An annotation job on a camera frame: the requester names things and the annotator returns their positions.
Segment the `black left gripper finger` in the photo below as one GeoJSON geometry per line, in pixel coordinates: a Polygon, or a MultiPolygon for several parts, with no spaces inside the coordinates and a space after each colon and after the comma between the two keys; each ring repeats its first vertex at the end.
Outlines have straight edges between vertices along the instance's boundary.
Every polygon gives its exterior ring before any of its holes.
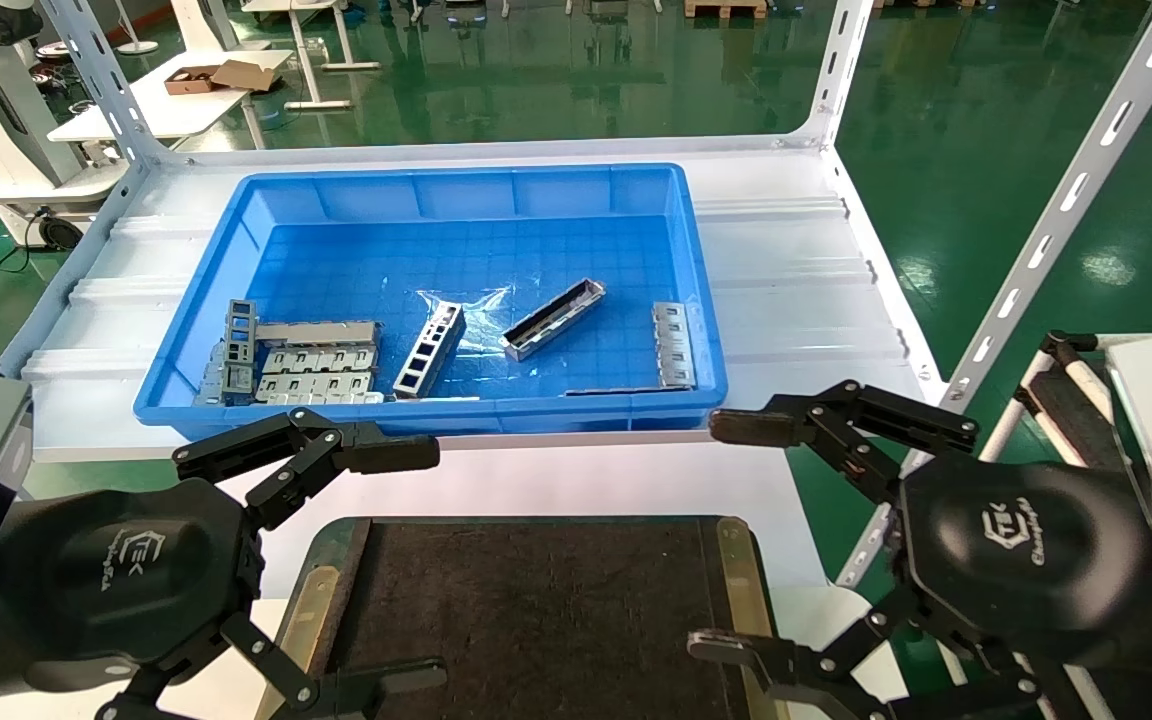
{"type": "MultiPolygon", "coordinates": [[[[219,635],[282,694],[283,703],[275,710],[274,719],[374,719],[392,694],[422,691],[442,685],[447,679],[444,661],[438,657],[311,679],[247,614],[225,619],[219,635]]],[[[179,675],[174,669],[141,667],[131,684],[96,712],[97,719],[179,719],[179,714],[157,707],[161,694],[179,675]]]]}

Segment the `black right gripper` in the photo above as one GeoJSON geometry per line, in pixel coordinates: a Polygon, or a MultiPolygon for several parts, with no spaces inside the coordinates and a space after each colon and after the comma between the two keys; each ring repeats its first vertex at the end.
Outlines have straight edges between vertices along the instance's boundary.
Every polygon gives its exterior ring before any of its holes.
{"type": "Polygon", "coordinates": [[[805,446],[869,501],[899,503],[923,591],[893,589],[823,650],[707,629],[687,637],[695,659],[745,667],[764,696],[828,719],[1006,719],[1043,698],[1015,652],[1083,667],[1115,717],[1152,719],[1152,528],[1129,475],[952,455],[902,482],[877,438],[937,455],[973,450],[979,427],[858,381],[717,409],[708,432],[723,445],[805,446]],[[1005,646],[975,647],[986,679],[882,702],[852,675],[900,626],[948,644],[960,624],[969,639],[1005,646]]]}

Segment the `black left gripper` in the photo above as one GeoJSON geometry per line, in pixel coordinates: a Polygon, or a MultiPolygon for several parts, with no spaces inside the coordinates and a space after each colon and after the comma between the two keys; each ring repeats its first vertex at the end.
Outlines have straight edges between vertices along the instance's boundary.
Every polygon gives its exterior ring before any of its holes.
{"type": "Polygon", "coordinates": [[[223,621],[260,594],[259,528],[276,529],[340,473],[435,468],[440,446],[293,407],[179,447],[173,461],[184,482],[170,488],[12,506],[0,528],[0,696],[88,691],[142,667],[192,679],[227,651],[223,621]],[[270,465],[247,509],[211,486],[270,465]]]}

